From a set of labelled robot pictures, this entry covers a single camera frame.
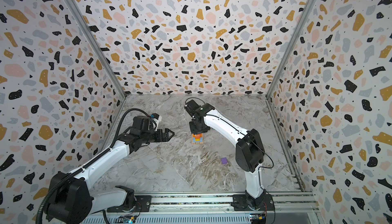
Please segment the right electronics board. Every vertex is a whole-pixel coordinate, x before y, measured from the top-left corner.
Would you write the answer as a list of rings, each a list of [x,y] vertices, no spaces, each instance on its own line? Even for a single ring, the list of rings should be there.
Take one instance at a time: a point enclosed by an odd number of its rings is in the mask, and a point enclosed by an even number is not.
[[[266,224],[266,214],[251,214],[251,224]]]

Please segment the right corner aluminium profile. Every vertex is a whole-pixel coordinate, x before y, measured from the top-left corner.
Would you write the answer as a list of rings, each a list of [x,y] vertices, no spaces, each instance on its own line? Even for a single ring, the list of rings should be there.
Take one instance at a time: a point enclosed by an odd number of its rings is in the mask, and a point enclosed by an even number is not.
[[[289,60],[289,58],[290,58],[290,56],[292,54],[292,51],[294,50],[294,47],[295,47],[295,45],[296,45],[296,43],[297,43],[297,41],[298,41],[298,39],[299,39],[299,37],[300,37],[300,35],[302,33],[302,30],[303,30],[303,28],[304,28],[304,26],[305,26],[305,24],[306,24],[306,22],[307,22],[307,20],[309,18],[309,15],[310,15],[310,13],[312,11],[312,8],[313,8],[313,5],[314,5],[315,1],[316,0],[307,0],[307,3],[305,5],[305,7],[304,7],[304,10],[303,10],[303,12],[302,12],[302,14],[301,14],[301,16],[299,18],[299,21],[297,23],[297,26],[296,26],[296,28],[294,30],[294,33],[293,33],[293,35],[292,35],[292,37],[291,37],[291,39],[290,39],[290,41],[288,43],[288,46],[287,46],[287,49],[286,49],[285,53],[283,55],[282,61],[280,62],[278,68],[276,69],[275,76],[273,77],[271,85],[270,85],[270,87],[269,87],[269,89],[267,91],[267,94],[266,94],[266,99],[267,100],[269,100],[272,97],[272,95],[274,93],[274,89],[278,85],[279,77],[283,73],[283,69],[285,68],[285,66],[288,63],[288,60]]]

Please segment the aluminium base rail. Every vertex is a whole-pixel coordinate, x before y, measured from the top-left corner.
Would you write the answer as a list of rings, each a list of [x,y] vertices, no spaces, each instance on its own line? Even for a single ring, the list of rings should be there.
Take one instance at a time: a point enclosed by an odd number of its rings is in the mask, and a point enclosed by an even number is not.
[[[268,192],[267,207],[236,210],[233,198],[243,192],[137,192],[142,211],[123,212],[116,207],[89,215],[83,224],[119,224],[124,215],[137,216],[136,224],[250,224],[251,214],[266,214],[266,224],[322,224],[310,192]]]

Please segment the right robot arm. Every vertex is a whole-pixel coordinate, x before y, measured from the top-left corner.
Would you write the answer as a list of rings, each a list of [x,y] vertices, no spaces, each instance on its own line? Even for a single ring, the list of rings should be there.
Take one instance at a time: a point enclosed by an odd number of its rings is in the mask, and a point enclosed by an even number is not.
[[[246,190],[233,198],[232,206],[236,210],[266,208],[267,190],[262,184],[261,169],[272,169],[275,164],[266,153],[259,132],[240,127],[209,103],[199,105],[196,98],[187,99],[184,109],[191,117],[193,143],[203,142],[204,134],[213,129],[235,147],[236,163],[245,172]]]

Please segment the left corner aluminium profile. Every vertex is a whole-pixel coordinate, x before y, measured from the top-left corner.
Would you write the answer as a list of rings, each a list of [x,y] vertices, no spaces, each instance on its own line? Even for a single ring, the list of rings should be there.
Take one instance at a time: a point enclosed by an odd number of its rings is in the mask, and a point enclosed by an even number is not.
[[[74,0],[64,0],[68,9],[72,13],[72,15],[75,18],[75,21],[77,22],[78,26],[80,27],[80,30],[82,31],[83,35],[86,37],[88,43],[90,44],[92,50],[94,51],[95,54],[97,54],[101,64],[103,65],[107,75],[109,76],[110,80],[113,83],[113,86],[116,88],[117,92],[119,93],[120,97],[122,100],[126,98],[126,94],[123,91],[119,81],[117,80],[110,64],[108,63],[103,51],[101,50],[100,46],[98,45],[96,39],[94,38],[92,32],[90,31],[90,28],[88,24],[85,22],[83,19],[82,13],[80,12],[79,8],[77,7],[76,3]]]

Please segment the left electronics board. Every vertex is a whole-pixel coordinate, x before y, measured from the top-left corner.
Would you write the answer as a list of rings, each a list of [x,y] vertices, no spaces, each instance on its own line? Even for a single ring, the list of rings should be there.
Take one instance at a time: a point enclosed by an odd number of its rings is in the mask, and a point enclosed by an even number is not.
[[[124,216],[120,216],[117,219],[117,222],[119,224],[135,224],[137,221],[137,216],[135,215],[124,215]]]

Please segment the corner aluminium profile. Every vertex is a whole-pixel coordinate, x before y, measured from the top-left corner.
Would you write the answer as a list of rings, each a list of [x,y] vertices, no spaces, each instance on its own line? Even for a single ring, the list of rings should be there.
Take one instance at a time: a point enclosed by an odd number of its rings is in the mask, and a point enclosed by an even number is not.
[[[95,54],[97,54],[101,64],[103,65],[107,75],[109,76],[110,80],[113,83],[113,86],[116,88],[117,92],[119,93],[120,97],[122,100],[126,98],[126,94],[123,91],[119,81],[117,80],[110,64],[108,63],[103,51],[101,50],[100,46],[98,45],[96,39],[94,38],[92,32],[90,31],[90,28],[88,24],[85,22],[83,19],[82,13],[80,12],[79,8],[77,7],[76,3],[74,0],[64,0],[68,9],[72,13],[72,15],[75,18],[75,21],[77,22],[78,26],[80,27],[80,30],[82,31],[83,35],[86,37],[88,43],[90,44],[92,50],[94,51]]]
[[[304,10],[303,10],[303,12],[302,12],[302,14],[301,14],[301,16],[299,18],[299,21],[297,23],[297,26],[296,26],[296,28],[294,30],[294,33],[293,33],[293,35],[292,35],[292,37],[291,37],[291,39],[290,39],[290,41],[288,43],[288,46],[287,46],[287,49],[286,49],[285,53],[283,55],[282,61],[280,62],[278,68],[276,69],[275,76],[273,77],[271,85],[270,85],[270,87],[269,87],[269,89],[267,91],[267,94],[266,94],[266,99],[267,100],[269,100],[272,97],[272,95],[274,93],[274,89],[278,85],[279,77],[283,73],[283,69],[285,68],[285,66],[288,63],[288,60],[289,60],[289,58],[290,58],[290,56],[292,54],[292,51],[294,50],[294,47],[295,47],[295,45],[296,45],[296,43],[297,43],[297,41],[298,41],[298,39],[299,39],[299,37],[300,37],[300,35],[302,33],[302,30],[303,30],[303,28],[304,28],[304,26],[305,26],[305,24],[306,24],[306,22],[307,22],[307,20],[309,18],[309,15],[310,15],[310,13],[312,11],[312,8],[313,8],[313,5],[314,5],[315,1],[316,0],[307,0],[307,3],[305,5],[305,7],[304,7]]]

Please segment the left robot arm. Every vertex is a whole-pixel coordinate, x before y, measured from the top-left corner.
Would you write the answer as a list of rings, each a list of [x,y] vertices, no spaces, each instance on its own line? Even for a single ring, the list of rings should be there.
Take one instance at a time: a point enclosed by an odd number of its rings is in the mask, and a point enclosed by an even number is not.
[[[97,194],[90,190],[102,175],[131,153],[150,143],[168,142],[173,138],[172,130],[157,127],[159,120],[156,113],[134,117],[133,124],[123,133],[118,132],[114,143],[101,153],[69,173],[57,173],[38,209],[36,223],[42,223],[47,216],[66,224],[80,224],[89,215],[113,207],[123,212],[141,212],[143,206],[137,201],[134,189],[116,185],[112,190]]]

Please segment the electronics board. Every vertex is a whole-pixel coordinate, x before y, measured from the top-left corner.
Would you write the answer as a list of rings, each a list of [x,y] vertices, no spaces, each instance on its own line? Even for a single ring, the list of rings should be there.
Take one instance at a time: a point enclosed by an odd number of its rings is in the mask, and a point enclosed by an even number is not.
[[[251,214],[251,224],[266,224],[266,214]]]
[[[117,219],[117,222],[119,224],[135,224],[137,221],[137,216],[135,215],[124,215],[124,216],[120,216]]]

